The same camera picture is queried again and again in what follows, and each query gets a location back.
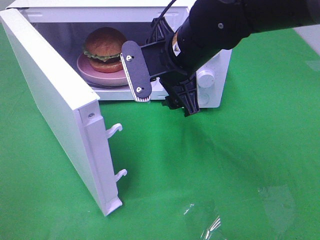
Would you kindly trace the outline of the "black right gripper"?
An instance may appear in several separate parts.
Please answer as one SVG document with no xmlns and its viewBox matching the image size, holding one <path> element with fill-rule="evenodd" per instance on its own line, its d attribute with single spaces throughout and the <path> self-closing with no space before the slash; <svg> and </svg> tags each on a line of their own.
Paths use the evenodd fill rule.
<svg viewBox="0 0 320 240">
<path fill-rule="evenodd" d="M 182 108 L 186 117 L 200 111 L 196 74 L 176 65 L 171 40 L 174 31 L 164 17 L 151 22 L 151 36 L 146 45 L 126 41 L 121 48 L 120 59 L 133 99 L 148 102 L 151 99 L 150 80 L 159 78 L 168 96 L 163 106 L 171 110 Z"/>
</svg>

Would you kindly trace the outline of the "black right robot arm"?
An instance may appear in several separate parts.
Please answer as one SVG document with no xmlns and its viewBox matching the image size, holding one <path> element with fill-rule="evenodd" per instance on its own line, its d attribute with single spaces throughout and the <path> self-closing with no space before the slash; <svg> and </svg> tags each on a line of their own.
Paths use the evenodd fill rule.
<svg viewBox="0 0 320 240">
<path fill-rule="evenodd" d="M 254 33 L 319 22 L 317 0 L 197 0 L 177 30 L 163 15 L 154 18 L 145 45 L 125 42 L 120 59 L 136 102 L 148 102 L 151 83 L 159 80 L 167 92 L 164 104 L 190 116 L 200 110 L 196 72 L 219 51 Z"/>
</svg>

